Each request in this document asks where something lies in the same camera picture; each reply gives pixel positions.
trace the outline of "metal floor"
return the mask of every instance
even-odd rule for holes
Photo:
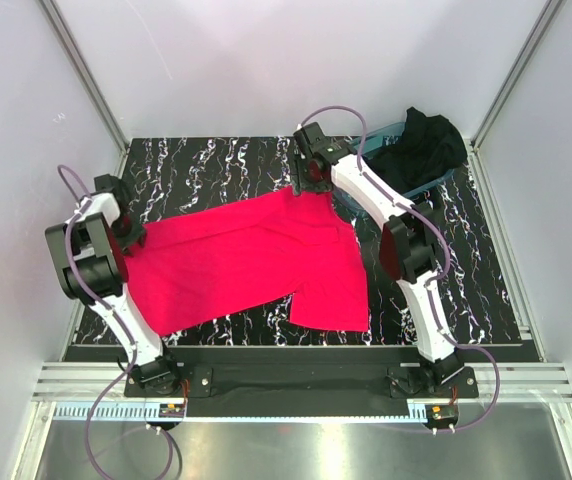
[[[462,420],[481,411],[462,405]],[[166,442],[152,432],[117,441],[139,426],[92,425],[93,449],[109,447],[99,463],[113,478],[155,478],[166,464]],[[98,478],[86,459],[83,431],[83,422],[53,422],[38,479]],[[551,413],[542,404],[500,404],[482,425],[454,436],[359,424],[185,423],[171,433],[181,448],[185,480],[570,478]],[[177,478],[177,467],[174,460],[166,478]]]

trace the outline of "pink cloth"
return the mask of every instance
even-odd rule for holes
[[[294,293],[291,322],[368,329],[366,272],[330,194],[285,188],[146,225],[126,257],[128,288],[160,335]]]

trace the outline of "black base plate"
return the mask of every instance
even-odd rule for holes
[[[430,391],[415,379],[423,378],[420,375],[421,367],[389,367],[389,379],[395,379],[397,385],[391,381],[391,397],[395,399],[407,398],[436,398],[451,399],[453,387],[457,387],[457,398],[479,398],[475,371],[471,367],[464,367],[457,375],[443,385]]]
[[[210,396],[210,389],[213,383],[213,369],[206,365],[180,365],[180,377],[183,380],[188,380],[188,398],[206,398]],[[160,397],[159,393],[152,392],[140,388],[137,384],[126,382],[124,389],[125,397],[132,398],[147,398],[147,397]],[[171,392],[168,397],[182,397],[181,387],[174,392]]]

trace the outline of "black mounting bracket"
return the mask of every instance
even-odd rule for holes
[[[324,135],[317,122],[297,130],[293,136],[299,152],[289,158],[293,193],[326,193],[333,190],[330,169],[355,149],[343,140]]]
[[[413,208],[434,223],[435,211],[428,202]],[[437,238],[410,213],[391,216],[382,229],[379,261],[393,280],[416,283],[420,275],[437,269]]]
[[[78,298],[84,305],[93,305],[95,301],[82,290],[73,275],[66,255],[65,230],[66,224],[46,229],[46,242],[59,284],[68,298]],[[120,296],[124,283],[128,281],[128,270],[117,240],[101,213],[90,215],[73,225],[73,255],[79,254],[89,245],[93,247],[93,254],[75,262],[82,279],[100,297]]]
[[[205,365],[184,365],[170,357],[159,357],[160,362],[144,369],[148,377],[139,377],[135,369],[126,382],[124,396],[126,397],[160,397],[184,396],[180,389],[181,382],[188,383],[188,398],[207,398],[213,383],[213,369]]]
[[[134,221],[129,216],[129,204],[132,195],[128,189],[128,185],[121,178],[114,175],[100,175],[95,177],[95,193],[110,193],[115,197],[117,205],[119,205],[119,218],[111,225],[111,230],[117,239],[117,244],[121,252],[130,255],[130,247],[136,243],[144,246],[146,241],[146,229],[144,226]]]
[[[393,399],[435,398],[448,400],[453,398],[453,389],[457,388],[457,398],[479,398],[475,370],[464,367],[457,375],[441,385],[427,382],[425,368],[389,367],[387,377],[390,382],[390,396]]]

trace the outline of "white wall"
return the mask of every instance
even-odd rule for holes
[[[72,302],[44,229],[71,213],[55,166],[113,172],[118,152],[35,1],[0,1],[0,479],[9,478],[41,363]]]
[[[481,151],[548,357],[572,385],[572,2]]]
[[[329,104],[479,126],[545,0],[57,0],[128,136],[291,134]],[[356,133],[348,114],[323,120]]]

